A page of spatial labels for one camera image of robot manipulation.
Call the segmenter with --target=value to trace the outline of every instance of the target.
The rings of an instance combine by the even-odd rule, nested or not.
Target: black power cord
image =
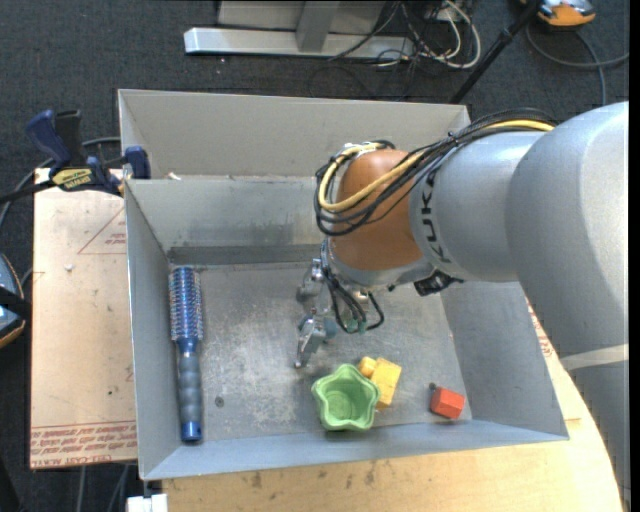
[[[82,145],[85,148],[86,147],[91,147],[91,146],[97,146],[98,147],[98,151],[100,153],[100,156],[102,157],[101,159],[103,159],[104,155],[102,154],[102,144],[114,144],[114,143],[118,143],[119,144],[120,143],[120,137],[100,137],[100,138],[97,138],[97,139],[87,140],[87,141],[83,142]],[[105,160],[102,163],[103,163],[103,165],[109,165],[110,163],[114,163],[114,162],[116,162],[118,160],[120,160],[120,157],[118,157],[117,159]],[[38,165],[36,165],[35,168],[36,169],[37,168],[46,168],[46,167],[49,167],[51,164],[53,164],[53,160],[52,159],[48,159],[48,160],[45,160],[44,162],[41,162]],[[34,173],[35,173],[35,171],[29,171],[18,182],[18,184],[16,185],[16,187],[13,189],[12,192],[7,194],[6,196],[0,197],[0,203],[4,203],[4,206],[2,207],[2,211],[0,211],[0,230],[2,229],[2,225],[4,224],[4,221],[5,221],[6,217],[7,217],[7,214],[9,213],[9,210],[11,208],[11,204],[13,203],[14,194],[19,194],[20,191],[22,191],[27,186],[27,183],[29,183],[33,179]]]
[[[573,31],[573,33],[576,35],[576,37],[580,40],[580,42],[587,49],[587,51],[589,52],[589,55],[593,59],[593,62],[573,62],[573,61],[567,61],[567,60],[559,59],[558,57],[554,57],[553,55],[551,55],[551,54],[547,53],[546,51],[544,51],[534,41],[533,36],[531,35],[531,24],[527,25],[527,28],[525,29],[525,34],[527,36],[527,41],[529,41],[529,44],[531,45],[531,47],[537,53],[539,53],[542,57],[550,60],[551,62],[555,62],[556,64],[559,64],[561,66],[570,67],[570,68],[573,68],[573,69],[575,69],[577,71],[597,71],[598,72],[598,77],[600,79],[600,91],[601,91],[600,103],[602,104],[602,106],[605,106],[607,104],[607,86],[606,86],[606,81],[605,81],[605,77],[604,77],[604,70],[607,69],[607,68],[613,68],[615,66],[619,66],[619,65],[623,64],[625,61],[627,61],[629,59],[629,52],[627,52],[627,53],[625,53],[623,55],[620,55],[619,57],[613,58],[613,59],[601,61],[598,58],[598,56],[597,56],[595,50],[593,49],[593,47],[591,46],[591,44],[584,38],[584,36],[578,31]]]
[[[498,55],[502,53],[502,50],[504,50],[509,43],[513,41],[516,34],[534,18],[542,5],[542,1],[543,0],[529,0],[520,17],[511,26],[502,30],[498,39],[493,43],[491,48],[489,48],[486,55],[471,72],[471,75],[469,75],[469,78],[467,78],[467,80],[462,84],[458,92],[451,97],[449,103],[458,104],[462,101],[462,98],[466,96],[469,90],[489,68],[491,63],[496,60]]]
[[[357,299],[344,286],[342,286],[340,280],[334,275],[331,267],[329,266],[327,243],[327,240],[324,240],[322,242],[322,245],[320,246],[320,268],[322,270],[322,275],[325,278],[327,289],[329,290],[329,296],[331,297],[331,306],[336,318],[336,323],[338,324],[340,329],[342,329],[347,334],[354,334],[356,332],[363,333],[365,331],[377,329],[384,323],[384,313],[382,312],[380,305],[376,301],[373,294],[371,292],[368,292],[367,296],[371,300],[371,304],[373,304],[373,307],[376,309],[376,313],[378,314],[378,321],[374,324],[367,325],[367,315],[364,309],[357,301]],[[357,327],[355,329],[350,328],[344,323],[344,320],[340,315],[338,299],[343,302],[343,304],[349,310],[351,318],[356,321]]]
[[[455,11],[456,8],[460,9],[457,5],[456,8],[451,7],[451,3],[449,2],[443,3],[443,8],[445,7],[451,12]],[[466,13],[461,11],[462,14],[459,14],[459,16],[464,16],[463,19],[465,23],[463,25],[468,30],[458,29],[457,23],[459,23],[459,21],[454,22],[453,19],[450,19],[448,22],[450,27],[447,27],[446,31],[446,33],[454,33],[456,35],[458,47],[456,49],[438,50],[436,52],[427,44],[427,31],[428,29],[436,27],[436,25],[443,25],[442,21],[435,19],[438,11],[432,12],[431,16],[427,19],[422,19],[414,12],[414,7],[411,2],[391,3],[389,9],[390,14],[385,17],[385,21],[382,22],[378,28],[368,34],[365,39],[360,41],[356,46],[328,59],[321,67],[311,73],[307,80],[309,96],[319,96],[315,91],[316,88],[314,84],[320,74],[340,73],[362,89],[364,93],[362,97],[364,99],[384,97],[388,101],[404,101],[410,96],[417,83],[418,72],[428,77],[437,77],[441,76],[442,72],[446,70],[463,70],[475,66],[480,55],[480,38],[472,22],[471,8],[469,7],[465,10]],[[374,35],[387,27],[392,20],[398,18],[398,12],[402,14],[400,19],[403,22],[404,28],[404,41],[400,49],[384,50],[373,59],[349,60],[348,66],[337,65],[336,61],[342,61],[346,57],[349,57],[364,45],[365,42],[369,41]],[[472,38],[467,37],[469,33],[473,36]],[[474,48],[475,56],[470,58],[469,52]],[[373,76],[370,78],[365,76],[365,73],[372,69],[375,70],[376,74],[386,72],[386,76],[379,81],[377,86],[369,84],[369,80],[372,79]],[[402,89],[400,92],[397,94],[389,94],[386,92],[385,89],[391,89],[389,84],[395,84],[397,82],[395,79],[398,78],[402,80]]]

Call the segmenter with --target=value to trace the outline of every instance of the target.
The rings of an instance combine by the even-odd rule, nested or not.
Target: black cable
[[[362,309],[362,306],[358,301],[340,284],[340,281],[333,275],[329,267],[323,268],[323,273],[326,278],[327,288],[329,289],[329,295],[331,296],[331,302],[336,317],[336,322],[340,328],[347,334],[353,334],[359,332],[361,326],[365,326],[367,322],[367,315]],[[358,328],[355,331],[349,330],[344,324],[342,317],[340,316],[340,309],[338,308],[337,297],[340,297],[342,302],[347,306],[351,317],[357,322]]]
[[[404,13],[405,11],[404,2],[402,3],[401,7]],[[427,25],[425,24],[423,27],[423,32],[420,34],[421,37],[424,36],[424,30],[426,30],[426,27]],[[418,62],[420,59],[420,50],[415,44],[413,44],[413,48],[414,48],[413,54],[405,53],[405,46],[407,45],[407,41],[411,41],[411,36],[412,34],[411,34],[410,26],[407,23],[407,27],[405,29],[405,35],[402,40],[402,46],[400,47],[400,50],[395,50],[395,52],[397,52],[400,56],[406,55],[407,56],[406,61],[403,61],[401,58],[398,62],[396,62],[390,75],[378,87],[378,91],[381,91],[382,87],[397,74],[397,71],[400,69],[400,67],[408,63],[407,70],[404,73],[404,77],[403,77],[404,87],[402,89],[402,93],[393,101],[405,100],[409,96],[411,89],[414,86],[416,70],[418,69]],[[384,53],[386,52],[381,52],[380,54],[378,54],[378,58],[380,58],[380,56]]]
[[[107,512],[111,512],[113,510],[113,506],[116,504],[118,496],[120,494],[120,489],[124,485],[127,474],[129,473],[129,465],[125,464],[122,473],[120,474],[120,478],[118,479],[118,483],[116,484],[115,489],[113,490],[113,494],[111,495],[111,500],[109,501],[109,506],[107,507]]]
[[[387,18],[387,20],[384,23],[382,23],[382,25],[372,30],[358,44],[352,46],[348,50],[345,50],[337,55],[334,55],[333,57],[329,58],[327,62],[332,62],[334,60],[342,59],[348,55],[351,55],[353,52],[355,52],[356,50],[364,46],[366,43],[368,43],[375,35],[379,34],[389,23],[391,23],[391,20],[393,20],[393,18],[395,17],[399,7],[400,7],[400,2],[394,2],[393,7],[391,8],[391,14]]]
[[[358,75],[356,75],[352,70],[342,67],[342,66],[338,66],[338,65],[334,65],[334,66],[326,66],[323,65],[322,67],[316,69],[313,73],[311,73],[311,76],[307,79],[307,92],[309,93],[309,97],[311,98],[317,98],[318,96],[315,95],[315,93],[312,90],[313,87],[313,82],[316,79],[316,77],[320,74],[320,73],[326,73],[329,71],[340,71],[346,75],[348,75],[352,80],[354,80],[366,93],[366,97],[367,98],[375,98],[375,93],[373,91],[371,91],[369,89],[369,87],[367,86],[367,84],[364,83],[363,80],[361,80]]]
[[[585,43],[585,40],[582,37],[582,35],[580,34],[580,32],[574,32],[574,33],[576,34],[576,36],[583,43]],[[621,56],[616,57],[614,59],[609,59],[609,60],[605,60],[605,61],[600,61],[600,60],[596,59],[593,63],[591,63],[591,62],[572,62],[572,61],[562,60],[562,59],[559,59],[557,57],[554,57],[553,55],[545,52],[542,48],[540,48],[540,46],[533,40],[533,37],[531,36],[530,26],[527,26],[525,34],[527,36],[527,40],[529,41],[529,44],[531,44],[531,46],[533,47],[533,49],[536,52],[538,52],[543,57],[549,59],[550,61],[553,61],[556,64],[561,64],[563,66],[569,66],[569,67],[573,67],[573,68],[576,68],[576,69],[582,69],[582,70],[585,70],[585,71],[595,71],[596,69],[599,69],[599,68],[615,67],[615,66],[617,66],[619,64],[622,64],[627,59],[629,59],[629,52],[627,52],[624,55],[621,55]]]
[[[472,67],[478,64],[480,60],[480,55],[479,55],[480,39],[475,29],[475,26],[473,24],[473,13],[470,8],[466,13],[466,19],[465,19],[466,23],[464,24],[466,29],[464,31],[459,30],[457,28],[458,27],[457,23],[453,21],[453,19],[449,18],[448,23],[454,25],[453,29],[456,32],[456,39],[458,41],[459,47],[458,47],[458,51],[455,52],[456,55],[451,55],[450,57],[447,57],[445,53],[434,52],[431,49],[431,46],[427,44],[425,39],[425,31],[427,27],[432,27],[434,26],[434,24],[439,24],[439,22],[434,23],[434,21],[438,19],[437,16],[440,8],[439,7],[434,8],[431,11],[430,17],[428,19],[422,19],[419,16],[417,16],[415,12],[411,10],[408,2],[403,2],[401,7],[402,7],[402,14],[407,24],[407,31],[410,34],[410,39],[414,43],[414,47],[416,48],[416,55],[415,55],[415,58],[413,59],[415,62],[423,58],[425,60],[429,60],[431,62],[440,64],[443,67],[443,69],[445,68],[449,70],[453,69],[456,71],[471,69]],[[447,9],[454,9],[454,7],[451,7],[448,5]],[[413,24],[411,23],[411,20],[409,19],[409,14],[411,14],[414,18],[416,18],[422,24],[423,29],[420,33],[418,33],[418,31],[414,28]],[[466,34],[468,32],[471,33],[471,36],[472,36],[471,38],[466,37]],[[469,52],[471,51],[474,45],[478,45],[478,48],[476,49],[476,52],[478,53],[478,55],[476,55],[476,57],[474,57],[472,61],[469,61]],[[467,47],[466,51],[462,51],[462,48],[465,46]],[[457,55],[464,55],[465,62],[459,63],[459,64],[454,62]]]
[[[459,147],[462,144],[466,144],[477,138],[486,137],[493,133],[503,131],[514,130],[526,130],[526,127],[499,127],[492,128],[492,125],[497,123],[512,120],[514,118],[530,121],[541,121],[550,125],[555,125],[555,121],[552,120],[547,114],[535,109],[512,109],[495,114],[490,114],[478,119],[469,126],[463,128],[457,133],[449,134],[445,139],[442,139],[434,144],[426,146],[424,148],[418,148],[408,153],[395,167],[403,165],[408,158],[417,154],[417,152],[423,152],[420,158],[414,162],[410,167],[405,169],[402,174],[394,178],[379,195],[370,201],[370,203],[364,207],[359,207],[362,201],[369,196],[364,196],[360,200],[347,208],[344,212],[339,213],[324,213],[323,208],[320,206],[319,186],[323,181],[324,175],[328,171],[329,164],[320,168],[316,173],[318,186],[314,194],[314,209],[316,213],[316,223],[318,228],[329,236],[342,236],[352,233],[359,227],[377,222],[384,218],[389,211],[391,211],[400,201],[396,200],[394,204],[382,215],[372,219],[373,213],[380,207],[380,205],[395,194],[401,187],[403,187],[409,180],[414,179],[421,172],[431,172],[434,167],[453,149]],[[336,179],[337,170],[329,178],[329,182],[333,182]],[[346,227],[336,229],[337,224],[346,225]]]
[[[382,219],[384,219],[387,215],[389,215],[389,213],[391,213],[391,210],[393,210],[396,206],[398,206],[398,203],[400,203],[400,201],[402,201],[405,197],[407,197],[411,193],[411,191],[423,180],[425,175],[431,174],[437,171],[438,166],[440,165],[440,161],[435,162],[432,166],[430,166],[430,168],[424,169],[419,174],[417,174],[411,186],[405,192],[403,192],[403,194],[387,209],[386,212],[381,214],[379,217],[376,217],[375,219],[368,221],[366,224],[373,224],[374,222],[379,222]]]
[[[542,48],[540,48],[540,46],[538,46],[538,44],[535,43],[535,41],[533,40],[533,37],[531,36],[531,25],[527,26],[525,33],[527,36],[527,40],[529,41],[529,44],[533,47],[533,49],[536,52],[538,52],[540,55],[542,55],[544,58],[550,60],[551,62],[555,62],[556,64],[560,64],[561,66],[574,68],[578,71],[597,71],[600,79],[601,104],[602,106],[605,106],[607,104],[607,86],[606,86],[606,81],[604,77],[604,69],[608,67],[615,67],[617,65],[622,64],[624,61],[626,61],[629,58],[629,52],[625,53],[624,55],[621,55],[620,57],[616,57],[615,59],[601,61],[600,59],[598,59],[598,56],[595,50],[593,49],[591,44],[589,44],[589,42],[584,38],[584,36],[580,34],[580,32],[575,32],[576,37],[580,40],[580,42],[584,45],[584,47],[589,52],[589,55],[593,59],[593,63],[572,62],[572,61],[567,61],[567,60],[554,57],[553,55],[545,52]]]
[[[127,492],[127,476],[129,474],[129,465],[125,465],[124,467],[124,479],[122,481],[122,485],[120,486],[120,496],[119,496],[119,504],[120,510],[125,510],[125,501],[126,501],[126,492]]]
[[[82,143],[83,147],[89,147],[89,146],[95,146],[98,144],[110,144],[110,143],[115,143],[115,142],[120,142],[120,137],[99,137],[97,139],[90,139],[87,140],[85,142]],[[38,168],[45,168],[50,166],[53,163],[53,159],[49,158],[48,160],[45,160],[44,162],[39,163],[38,165],[36,165],[36,169]],[[14,192],[18,192],[19,190],[21,190],[27,183],[29,183],[29,181],[31,181],[31,179],[33,178],[35,171],[29,171],[16,185],[16,187],[14,188]],[[4,207],[2,208],[2,212],[0,212],[0,230],[2,229],[2,225],[4,224],[5,219],[7,218],[7,214],[9,212],[9,209],[11,208],[11,205],[13,204],[13,201],[8,201],[5,203]]]
[[[462,84],[458,92],[456,92],[451,97],[449,103],[458,104],[462,101],[469,90],[475,85],[475,83],[488,69],[491,63],[498,57],[498,55],[500,55],[502,50],[504,50],[507,45],[511,43],[516,34],[533,19],[533,17],[538,12],[541,4],[542,0],[529,0],[524,10],[520,14],[520,17],[512,25],[500,32],[500,35],[493,43],[491,48],[489,48],[482,60],[474,68],[474,70],[471,72],[467,80]]]
[[[378,321],[373,325],[367,326],[367,331],[371,331],[373,329],[377,329],[384,323],[384,313],[382,312],[382,308],[378,304],[378,301],[373,296],[373,293],[369,293],[368,295],[369,299],[371,300],[371,304],[373,304],[373,307],[376,308],[376,311],[378,313]]]
[[[598,59],[598,56],[596,55],[596,52],[593,49],[593,47],[582,36],[582,34],[576,32],[576,35],[578,36],[578,39],[580,39],[580,41],[582,41],[582,44],[584,44],[585,48],[587,49],[587,51],[591,55],[591,58],[593,59],[593,62],[594,63],[600,62],[599,59]],[[602,66],[598,66],[597,70],[598,70],[598,77],[600,78],[600,93],[601,93],[600,103],[604,107],[607,104],[607,84],[606,84],[605,79],[604,79],[604,68]]]
[[[85,480],[87,477],[87,466],[82,466],[80,470],[80,482],[78,484],[78,501],[76,502],[76,512],[82,512],[82,502],[84,498]]]
[[[20,278],[20,287],[23,290],[25,285],[27,284],[27,280],[31,277],[32,274],[33,274],[33,268],[30,268],[24,274],[22,274],[22,277]]]
[[[397,53],[399,57],[396,59],[396,61],[393,64],[386,63],[386,61],[388,61],[389,59],[383,59],[382,57],[387,53]],[[429,77],[435,78],[435,77],[440,77],[442,75],[442,70],[441,72],[434,72],[431,69],[427,68],[422,61],[428,62],[428,63],[433,62],[433,60],[431,59],[425,59],[420,56],[416,57],[415,53],[413,55],[410,55],[404,51],[396,50],[394,48],[389,48],[387,50],[380,52],[375,59],[371,61],[367,61],[366,64],[371,64],[380,68],[384,65],[384,63],[387,64],[387,67],[390,67],[392,65],[396,66],[401,64],[413,63],[417,70],[422,71],[425,75]]]
[[[404,53],[404,47],[407,44],[407,37],[405,36],[402,40],[402,46],[400,47],[400,52]],[[391,71],[391,73],[389,73],[389,75],[387,75],[387,77],[382,81],[382,83],[377,87],[376,89],[376,96],[379,96],[383,87],[397,74],[397,71],[399,69],[399,66],[394,66],[393,70]]]
[[[42,190],[47,190],[48,188],[53,188],[55,186],[55,183],[46,181],[44,183],[29,185],[28,187],[21,187],[19,190],[14,190],[13,192],[9,192],[8,194],[0,196],[0,204],[12,203],[16,199],[20,199],[21,197],[33,195],[36,192],[41,192]]]

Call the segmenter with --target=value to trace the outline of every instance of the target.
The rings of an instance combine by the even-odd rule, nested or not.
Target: orange object
[[[455,420],[462,412],[464,401],[463,395],[450,389],[437,387],[431,397],[431,411]]]
[[[387,174],[406,156],[406,151],[382,149],[357,157],[349,164],[340,180],[336,201],[344,201],[353,196]],[[378,211],[386,213],[376,214],[376,222],[365,224],[347,235],[331,237],[329,243],[336,258],[352,268],[374,271],[402,267],[422,258],[422,251],[413,238],[409,223],[407,192],[412,184],[413,181],[405,183],[382,202]],[[360,201],[358,207],[370,205],[387,186],[388,183],[381,185]],[[336,225],[339,230],[346,227],[345,224]]]
[[[549,25],[561,28],[584,25],[596,17],[596,13],[593,11],[582,13],[575,7],[564,3],[551,7],[551,12],[551,15],[545,12],[539,12],[538,16]]]

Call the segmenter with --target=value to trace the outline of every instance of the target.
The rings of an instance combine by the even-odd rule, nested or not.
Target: wooden table
[[[136,456],[119,201],[94,192],[36,196],[34,469]],[[59,311],[74,314],[61,322]],[[539,336],[567,441],[166,480],[169,510],[620,511],[594,421],[541,330]]]

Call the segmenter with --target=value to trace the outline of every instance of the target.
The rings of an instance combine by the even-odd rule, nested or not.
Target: red block
[[[455,420],[464,407],[464,396],[450,389],[437,387],[431,397],[431,411]]]

